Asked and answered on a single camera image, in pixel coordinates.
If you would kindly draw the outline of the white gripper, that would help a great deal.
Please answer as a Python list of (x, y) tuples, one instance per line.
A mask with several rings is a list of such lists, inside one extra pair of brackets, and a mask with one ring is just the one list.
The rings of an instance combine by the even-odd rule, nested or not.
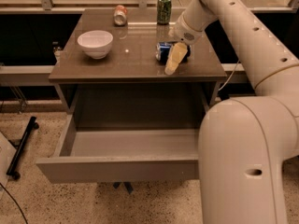
[(188, 52), (187, 45), (192, 45), (201, 37), (203, 29), (188, 21), (181, 14), (175, 24), (169, 30), (169, 36), (177, 41), (169, 50), (164, 72), (167, 75), (173, 75)]

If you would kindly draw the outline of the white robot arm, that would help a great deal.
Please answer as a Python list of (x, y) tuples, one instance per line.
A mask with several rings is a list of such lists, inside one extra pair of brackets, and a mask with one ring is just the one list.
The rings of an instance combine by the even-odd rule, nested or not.
[(199, 131), (203, 224), (288, 224), (282, 166), (299, 148), (299, 60), (241, 0), (192, 0), (172, 36), (219, 21), (255, 93), (213, 105)]

